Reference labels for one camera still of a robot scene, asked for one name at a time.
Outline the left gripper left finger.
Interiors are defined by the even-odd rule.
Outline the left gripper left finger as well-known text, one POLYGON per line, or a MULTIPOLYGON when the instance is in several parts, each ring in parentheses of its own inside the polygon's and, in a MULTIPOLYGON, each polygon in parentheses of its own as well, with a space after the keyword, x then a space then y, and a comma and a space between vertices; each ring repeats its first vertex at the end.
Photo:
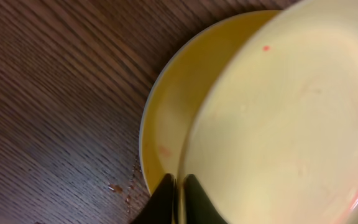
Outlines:
POLYGON ((145 207, 131 224, 172 224, 176 186, 172 174, 165 174, 145 207))

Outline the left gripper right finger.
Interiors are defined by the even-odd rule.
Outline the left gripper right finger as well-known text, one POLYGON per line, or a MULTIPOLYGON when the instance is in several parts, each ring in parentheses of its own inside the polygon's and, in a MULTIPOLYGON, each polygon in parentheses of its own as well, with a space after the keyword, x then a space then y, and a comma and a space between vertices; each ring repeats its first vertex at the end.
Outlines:
POLYGON ((195 175, 187 175, 184 182, 187 224, 227 224, 211 203, 195 175))

